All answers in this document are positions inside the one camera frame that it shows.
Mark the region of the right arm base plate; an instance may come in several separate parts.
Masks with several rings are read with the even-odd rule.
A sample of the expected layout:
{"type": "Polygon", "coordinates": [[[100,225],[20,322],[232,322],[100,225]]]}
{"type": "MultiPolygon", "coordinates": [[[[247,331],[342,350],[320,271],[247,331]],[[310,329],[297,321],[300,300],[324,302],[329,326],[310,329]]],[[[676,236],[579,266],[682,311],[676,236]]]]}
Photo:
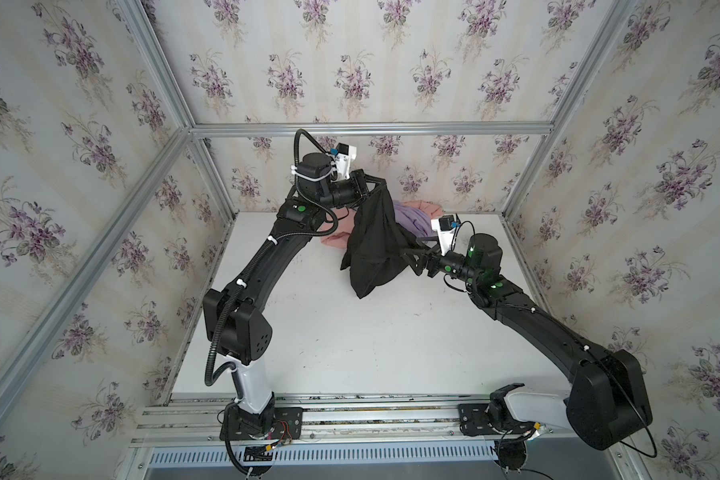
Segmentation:
{"type": "Polygon", "coordinates": [[[462,403],[458,407],[459,429],[468,437],[506,435],[528,436],[537,430],[535,422],[515,419],[508,407],[499,401],[462,403]]]}

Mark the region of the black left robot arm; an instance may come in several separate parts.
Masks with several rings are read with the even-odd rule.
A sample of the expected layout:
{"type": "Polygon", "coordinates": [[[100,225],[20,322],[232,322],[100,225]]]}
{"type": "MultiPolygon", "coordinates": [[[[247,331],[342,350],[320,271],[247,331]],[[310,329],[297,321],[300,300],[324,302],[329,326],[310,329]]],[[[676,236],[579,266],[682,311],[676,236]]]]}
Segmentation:
{"type": "Polygon", "coordinates": [[[235,399],[224,412],[228,433],[263,438],[275,424],[274,393],[262,358],[273,328],[264,309],[276,283],[296,255],[314,238],[338,228],[337,210],[363,205],[380,192],[384,180],[353,170],[338,172],[338,159],[325,153],[298,157],[293,184],[263,244],[223,289],[209,289],[202,301],[210,342],[203,382],[212,386],[229,374],[235,399]]]}

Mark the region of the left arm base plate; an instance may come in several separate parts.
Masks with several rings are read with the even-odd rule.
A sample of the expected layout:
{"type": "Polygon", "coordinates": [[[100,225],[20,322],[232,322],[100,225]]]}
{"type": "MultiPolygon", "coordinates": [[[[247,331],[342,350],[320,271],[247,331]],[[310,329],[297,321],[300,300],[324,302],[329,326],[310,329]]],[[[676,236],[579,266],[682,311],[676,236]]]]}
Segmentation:
{"type": "Polygon", "coordinates": [[[242,410],[238,405],[226,408],[221,414],[222,441],[297,440],[301,437],[302,408],[266,408],[259,414],[242,410]]]}

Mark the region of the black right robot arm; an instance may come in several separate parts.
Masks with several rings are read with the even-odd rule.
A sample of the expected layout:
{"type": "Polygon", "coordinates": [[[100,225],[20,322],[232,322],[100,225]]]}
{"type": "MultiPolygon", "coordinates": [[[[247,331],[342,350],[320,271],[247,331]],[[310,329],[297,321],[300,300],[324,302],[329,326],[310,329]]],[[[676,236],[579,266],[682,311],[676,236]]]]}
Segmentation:
{"type": "Polygon", "coordinates": [[[479,310],[518,333],[566,377],[569,392],[546,394],[543,405],[537,397],[509,399],[514,419],[567,428],[596,450],[649,428],[653,414],[637,358],[606,349],[539,307],[502,274],[503,251],[493,236],[472,235],[463,254],[418,247],[403,256],[418,275],[442,273],[463,282],[479,310]]]}

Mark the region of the black cloth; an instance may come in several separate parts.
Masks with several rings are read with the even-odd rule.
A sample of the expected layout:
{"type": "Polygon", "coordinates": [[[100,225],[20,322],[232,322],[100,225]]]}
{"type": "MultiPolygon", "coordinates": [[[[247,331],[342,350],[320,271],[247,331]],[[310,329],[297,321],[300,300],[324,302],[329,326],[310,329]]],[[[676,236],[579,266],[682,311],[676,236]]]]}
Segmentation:
{"type": "Polygon", "coordinates": [[[404,250],[414,246],[413,234],[396,221],[387,186],[377,185],[356,209],[340,269],[349,270],[350,285],[363,299],[410,266],[404,250]]]}

